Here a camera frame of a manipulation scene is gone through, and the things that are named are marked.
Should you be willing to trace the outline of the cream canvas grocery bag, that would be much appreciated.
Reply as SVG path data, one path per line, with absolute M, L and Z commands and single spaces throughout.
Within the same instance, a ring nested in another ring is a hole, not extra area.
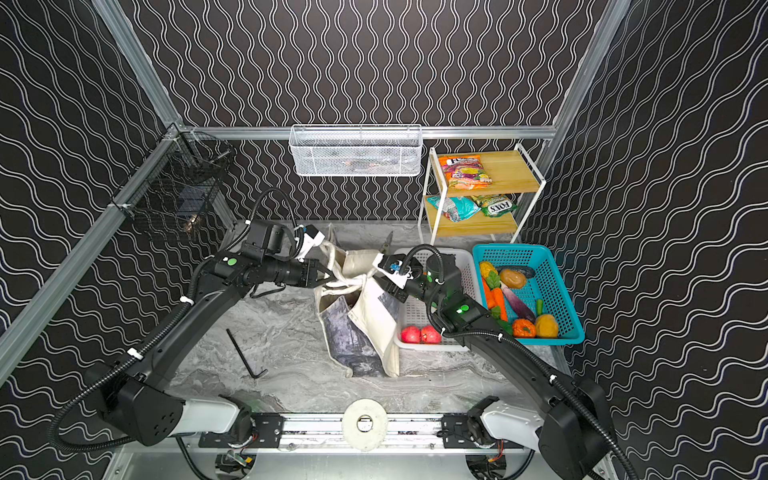
M 347 377 L 400 374 L 395 343 L 400 303 L 375 278 L 376 250 L 345 250 L 333 230 L 320 244 L 324 265 L 334 275 L 314 290 L 318 319 L 330 358 Z

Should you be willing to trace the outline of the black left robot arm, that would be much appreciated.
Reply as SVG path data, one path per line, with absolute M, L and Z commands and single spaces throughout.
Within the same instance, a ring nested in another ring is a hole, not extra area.
M 178 305 L 147 337 L 113 364 L 94 367 L 85 388 L 55 413 L 47 430 L 49 444 L 62 453 L 86 453 L 134 441 L 152 446 L 167 437 L 203 432 L 218 434 L 234 447 L 248 444 L 255 432 L 249 406 L 226 397 L 175 397 L 166 391 L 170 381 L 198 341 L 253 288 L 271 282 L 313 289 L 333 278 L 317 259 L 254 260 L 240 254 L 207 258 L 194 270 Z M 123 437 L 86 444 L 62 437 L 65 417 L 88 399 Z

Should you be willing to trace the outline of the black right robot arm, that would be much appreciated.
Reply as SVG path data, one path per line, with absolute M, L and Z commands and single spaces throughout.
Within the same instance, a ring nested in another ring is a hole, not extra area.
M 458 270 L 449 272 L 442 266 L 429 270 L 402 256 L 381 261 L 377 269 L 392 282 L 397 296 L 425 304 L 430 325 L 442 337 L 483 357 L 534 402 L 540 421 L 530 426 L 531 440 L 523 438 L 519 427 L 494 433 L 483 420 L 491 439 L 510 440 L 539 452 L 562 479 L 595 478 L 593 468 L 610 453 L 629 478 L 638 477 L 618 444 L 603 389 L 591 381 L 576 381 L 505 332 L 486 307 L 464 293 Z

